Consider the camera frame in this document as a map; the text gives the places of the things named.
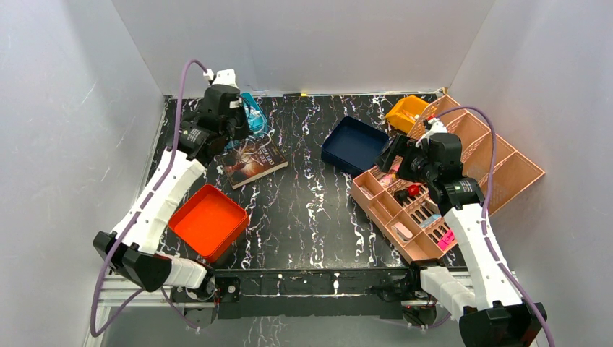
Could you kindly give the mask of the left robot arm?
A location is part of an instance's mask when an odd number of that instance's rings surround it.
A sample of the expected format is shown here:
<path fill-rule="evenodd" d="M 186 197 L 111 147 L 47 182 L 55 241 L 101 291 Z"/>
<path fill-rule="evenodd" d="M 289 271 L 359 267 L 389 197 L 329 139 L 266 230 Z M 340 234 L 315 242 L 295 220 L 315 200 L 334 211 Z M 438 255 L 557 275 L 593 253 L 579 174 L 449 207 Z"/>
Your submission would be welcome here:
<path fill-rule="evenodd" d="M 231 85 L 212 84 L 197 110 L 176 117 L 173 145 L 163 153 L 145 190 L 112 232 L 100 231 L 93 246 L 108 269 L 141 289 L 185 287 L 199 301 L 212 298 L 216 282 L 205 265 L 157 252 L 160 236 L 193 183 L 228 143 L 252 132 L 241 93 Z"/>

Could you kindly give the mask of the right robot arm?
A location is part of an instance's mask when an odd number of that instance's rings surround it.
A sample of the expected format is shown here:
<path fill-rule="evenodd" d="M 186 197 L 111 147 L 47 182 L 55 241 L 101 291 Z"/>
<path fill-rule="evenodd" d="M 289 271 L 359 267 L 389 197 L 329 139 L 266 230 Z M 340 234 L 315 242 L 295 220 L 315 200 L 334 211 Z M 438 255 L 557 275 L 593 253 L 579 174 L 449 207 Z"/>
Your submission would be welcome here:
<path fill-rule="evenodd" d="M 468 290 L 444 266 L 420 266 L 407 280 L 416 299 L 430 294 L 458 322 L 465 346 L 531 346 L 539 333 L 554 346 L 544 305 L 535 302 L 510 272 L 489 222 L 489 193 L 463 174 L 462 143 L 455 134 L 421 140 L 397 135 L 376 164 L 387 173 L 401 157 L 400 179 L 422 183 L 463 253 L 472 286 Z"/>

